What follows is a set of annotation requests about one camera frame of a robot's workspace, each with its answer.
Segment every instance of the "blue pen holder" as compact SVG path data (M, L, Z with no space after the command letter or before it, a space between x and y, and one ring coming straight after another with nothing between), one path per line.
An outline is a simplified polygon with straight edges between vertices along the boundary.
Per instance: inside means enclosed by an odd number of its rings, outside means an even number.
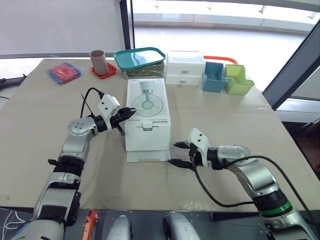
M216 62L205 62L202 75L202 90L206 92L220 93L227 83L224 76L224 65Z

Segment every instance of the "orange tool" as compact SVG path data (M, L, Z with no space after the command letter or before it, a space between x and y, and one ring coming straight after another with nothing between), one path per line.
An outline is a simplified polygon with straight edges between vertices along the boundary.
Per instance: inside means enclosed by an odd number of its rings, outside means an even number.
M94 225L98 222L98 214L95 209L88 210L86 217L82 240L91 240Z
M231 57L225 57L225 56L203 56L204 59L214 59L214 60L224 60L224 61L229 61L232 62L235 65L238 65L237 61L234 60Z

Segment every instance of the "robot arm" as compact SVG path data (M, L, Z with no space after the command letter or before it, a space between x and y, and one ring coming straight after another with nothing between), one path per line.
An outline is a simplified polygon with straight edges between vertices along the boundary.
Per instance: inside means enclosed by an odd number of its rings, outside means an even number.
M81 173L89 153L90 141L104 131L117 128L130 118L134 108L122 108L116 98L104 94L98 105L100 115L73 120L58 160L49 159L55 168L44 185L33 211L33 221L13 240L61 240L66 226L76 222L81 193Z
M214 170L227 169L233 172L251 197L275 239L285 239L283 236L286 238L291 236L288 239L317 239L303 217L281 191L272 173L260 160L252 158L229 164L237 159L249 157L251 153L246 147L239 145L211 147L208 138L196 128L189 132L186 142L177 142L175 146L190 149L190 159L196 166L211 166ZM189 162L178 159L169 162L177 167L193 169Z

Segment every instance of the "red item in bag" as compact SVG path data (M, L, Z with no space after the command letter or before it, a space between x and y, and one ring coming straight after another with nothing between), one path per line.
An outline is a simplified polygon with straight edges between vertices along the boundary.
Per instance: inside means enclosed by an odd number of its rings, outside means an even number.
M57 84L62 85L80 77L81 71L70 63L64 62L50 68L48 74Z

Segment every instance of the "white box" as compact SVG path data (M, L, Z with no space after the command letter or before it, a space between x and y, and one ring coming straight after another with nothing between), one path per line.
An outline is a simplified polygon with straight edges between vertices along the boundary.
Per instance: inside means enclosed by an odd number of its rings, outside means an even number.
M198 51L169 51L165 69L165 83L169 85L198 85L206 62Z
M174 76L167 75L165 83L168 85L199 85L202 76Z
M151 89L148 100L142 85ZM171 120L164 79L129 79L126 106L137 109L124 123L127 162L170 159Z

